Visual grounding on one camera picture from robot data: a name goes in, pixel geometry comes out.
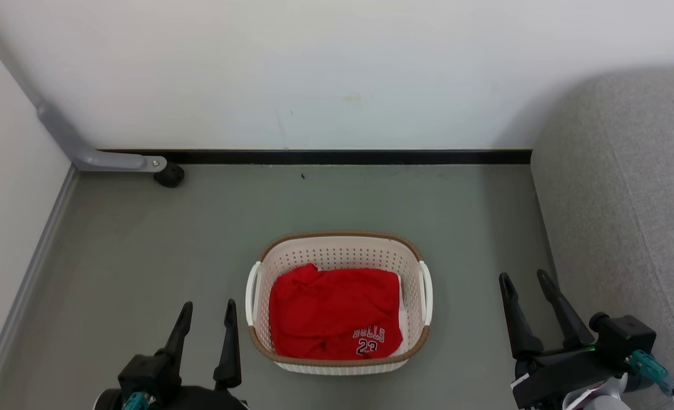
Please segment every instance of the black rubber foot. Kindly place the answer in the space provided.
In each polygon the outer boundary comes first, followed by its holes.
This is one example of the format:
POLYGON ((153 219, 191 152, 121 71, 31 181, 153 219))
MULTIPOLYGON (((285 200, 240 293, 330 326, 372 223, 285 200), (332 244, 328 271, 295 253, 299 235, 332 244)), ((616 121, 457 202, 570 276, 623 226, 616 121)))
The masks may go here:
POLYGON ((590 322, 588 323, 590 325, 590 330, 593 332, 597 333, 600 331, 600 321, 605 319, 606 317, 610 317, 607 314, 605 314, 604 311, 599 311, 595 313, 592 317, 590 317, 590 322))
POLYGON ((174 188, 183 181, 186 172, 176 163, 168 162, 165 169, 153 175, 155 181, 163 187, 174 188))

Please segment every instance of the gray fabric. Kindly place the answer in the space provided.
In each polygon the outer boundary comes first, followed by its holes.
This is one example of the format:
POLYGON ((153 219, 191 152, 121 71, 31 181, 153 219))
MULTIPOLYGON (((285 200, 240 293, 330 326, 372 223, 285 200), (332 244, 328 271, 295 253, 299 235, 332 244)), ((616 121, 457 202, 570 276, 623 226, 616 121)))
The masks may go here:
MULTIPOLYGON (((633 314, 674 376, 674 68, 577 88, 532 154, 562 291, 584 320, 633 314)), ((652 388, 634 410, 674 408, 652 388)))

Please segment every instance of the teal connector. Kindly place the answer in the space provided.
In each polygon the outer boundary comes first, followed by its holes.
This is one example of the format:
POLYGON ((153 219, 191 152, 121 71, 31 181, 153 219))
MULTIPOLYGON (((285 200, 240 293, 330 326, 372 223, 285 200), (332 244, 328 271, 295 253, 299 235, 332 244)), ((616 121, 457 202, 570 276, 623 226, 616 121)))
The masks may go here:
POLYGON ((642 350, 636 350, 631 355, 629 363, 641 376, 654 381, 663 394, 671 397, 674 389, 674 379, 668 376, 668 370, 661 366, 654 358, 642 350))
POLYGON ((150 402, 147 396, 142 392, 135 392, 129 396, 122 410, 147 410, 148 407, 150 407, 150 402))

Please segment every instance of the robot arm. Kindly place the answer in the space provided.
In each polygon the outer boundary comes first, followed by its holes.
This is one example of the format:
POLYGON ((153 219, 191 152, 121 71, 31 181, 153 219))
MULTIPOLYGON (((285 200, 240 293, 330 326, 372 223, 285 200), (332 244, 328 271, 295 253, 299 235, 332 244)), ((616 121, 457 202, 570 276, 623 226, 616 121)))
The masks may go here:
POLYGON ((213 371, 214 389, 182 386, 180 359, 184 340, 191 329, 193 303, 184 304, 167 344, 155 355, 135 355, 117 379, 119 389, 108 389, 98 397, 93 410, 242 410, 245 402, 228 389, 241 384, 241 355, 236 302, 225 310, 225 340, 220 363, 213 371))
POLYGON ((657 384, 674 395, 674 380, 651 356, 656 333, 631 315, 611 318, 599 312, 590 319, 590 329, 544 270, 537 278, 545 298, 560 323, 563 348, 544 352, 519 307, 519 295, 509 275, 499 275, 512 356, 516 359, 512 393, 519 408, 574 410, 628 408, 622 392, 657 384))

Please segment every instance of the laundry basket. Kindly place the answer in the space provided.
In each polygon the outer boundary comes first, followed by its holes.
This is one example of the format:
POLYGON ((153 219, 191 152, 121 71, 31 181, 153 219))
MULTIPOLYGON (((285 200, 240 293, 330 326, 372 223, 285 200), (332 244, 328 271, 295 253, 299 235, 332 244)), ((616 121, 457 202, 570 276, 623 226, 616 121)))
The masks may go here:
POLYGON ((418 249, 397 236, 365 232, 321 232, 287 236, 266 249, 249 273, 246 285, 246 321, 251 340, 267 358, 288 371, 353 376, 393 371, 407 363, 428 337, 433 314, 433 286, 428 266, 418 249), (407 311, 403 330, 405 352, 381 359, 311 360, 279 356, 272 344, 269 298, 280 275, 306 263, 319 270, 378 268, 400 275, 402 301, 407 311))

